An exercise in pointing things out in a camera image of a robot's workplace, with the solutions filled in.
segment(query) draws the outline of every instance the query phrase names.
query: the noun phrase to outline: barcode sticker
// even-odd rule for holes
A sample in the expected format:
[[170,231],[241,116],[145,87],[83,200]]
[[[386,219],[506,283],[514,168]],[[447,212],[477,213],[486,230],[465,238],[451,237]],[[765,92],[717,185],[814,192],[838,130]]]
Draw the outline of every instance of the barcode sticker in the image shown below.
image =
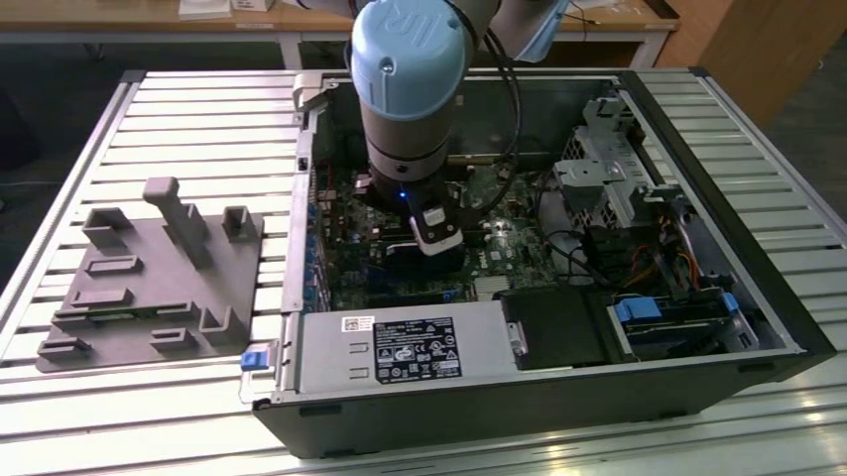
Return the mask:
[[342,319],[342,332],[359,332],[362,330],[374,330],[373,315],[351,316]]

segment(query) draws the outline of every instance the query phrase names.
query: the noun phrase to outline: black plastic cover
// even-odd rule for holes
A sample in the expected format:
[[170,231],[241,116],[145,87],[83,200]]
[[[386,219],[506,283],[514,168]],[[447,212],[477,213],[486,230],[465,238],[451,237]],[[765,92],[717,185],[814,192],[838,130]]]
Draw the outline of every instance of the black plastic cover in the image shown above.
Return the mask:
[[521,323],[527,353],[521,370],[586,367],[622,362],[605,306],[574,287],[501,294],[506,320]]

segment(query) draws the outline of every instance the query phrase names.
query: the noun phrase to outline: wooden cabinet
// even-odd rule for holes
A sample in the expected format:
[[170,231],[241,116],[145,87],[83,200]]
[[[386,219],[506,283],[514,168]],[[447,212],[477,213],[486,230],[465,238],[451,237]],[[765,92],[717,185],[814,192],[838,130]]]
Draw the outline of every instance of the wooden cabinet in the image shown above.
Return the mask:
[[667,3],[682,17],[682,26],[657,65],[705,67],[760,126],[766,126],[845,33],[847,1]]

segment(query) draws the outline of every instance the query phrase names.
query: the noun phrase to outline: light blue robot joint cap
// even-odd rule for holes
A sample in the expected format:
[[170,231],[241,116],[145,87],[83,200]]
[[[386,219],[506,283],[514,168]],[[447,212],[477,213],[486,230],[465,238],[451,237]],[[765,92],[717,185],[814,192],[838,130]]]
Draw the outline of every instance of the light blue robot joint cap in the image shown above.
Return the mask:
[[551,8],[547,18],[542,23],[542,28],[537,32],[525,51],[515,57],[518,61],[539,62],[547,57],[551,45],[557,39],[562,21],[566,18],[570,0],[559,0],[554,8]]
[[451,100],[465,76],[465,27],[445,0],[378,0],[354,25],[353,77],[371,109],[415,121]]

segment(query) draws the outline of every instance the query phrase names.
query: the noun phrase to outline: aluminum extrusion table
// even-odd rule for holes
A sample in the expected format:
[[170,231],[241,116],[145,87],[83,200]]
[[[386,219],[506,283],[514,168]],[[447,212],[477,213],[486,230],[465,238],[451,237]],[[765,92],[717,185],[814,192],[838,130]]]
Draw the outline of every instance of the aluminum extrusion table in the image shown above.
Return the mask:
[[[129,74],[0,297],[0,472],[785,474],[847,469],[846,227],[709,77],[639,72],[838,357],[749,389],[697,416],[387,452],[299,460],[251,415],[239,358],[41,374],[37,350],[83,259],[94,207],[154,216],[145,181],[182,181],[203,213],[265,215],[254,341],[279,335],[291,172],[294,71]],[[658,158],[655,150],[649,152]],[[661,172],[670,177],[659,161]]]

